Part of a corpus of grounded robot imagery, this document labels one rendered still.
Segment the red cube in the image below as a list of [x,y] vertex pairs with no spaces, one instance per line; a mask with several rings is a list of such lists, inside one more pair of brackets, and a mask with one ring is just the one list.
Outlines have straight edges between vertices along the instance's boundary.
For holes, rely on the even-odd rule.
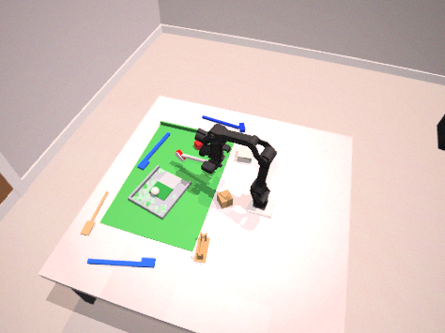
[[195,141],[195,142],[194,142],[194,146],[195,146],[198,150],[200,150],[200,148],[201,148],[202,145],[203,145],[203,144],[200,143],[200,142],[198,142],[198,141]]

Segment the green flat mat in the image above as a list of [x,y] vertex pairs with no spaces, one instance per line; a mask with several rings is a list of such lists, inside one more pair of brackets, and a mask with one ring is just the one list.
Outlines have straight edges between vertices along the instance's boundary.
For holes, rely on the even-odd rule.
[[[142,159],[167,132],[171,135],[149,158],[149,164],[144,170],[138,168]],[[180,161],[175,155],[175,152],[180,150],[183,154],[209,160],[207,156],[201,157],[199,150],[194,146],[195,134],[196,132],[159,125],[100,223],[193,251],[234,145],[226,142],[231,146],[231,150],[229,153],[223,150],[225,158],[222,168],[219,167],[213,174],[209,174],[201,169],[203,162],[192,159]],[[159,219],[128,200],[157,165],[170,174],[192,182],[164,219]]]

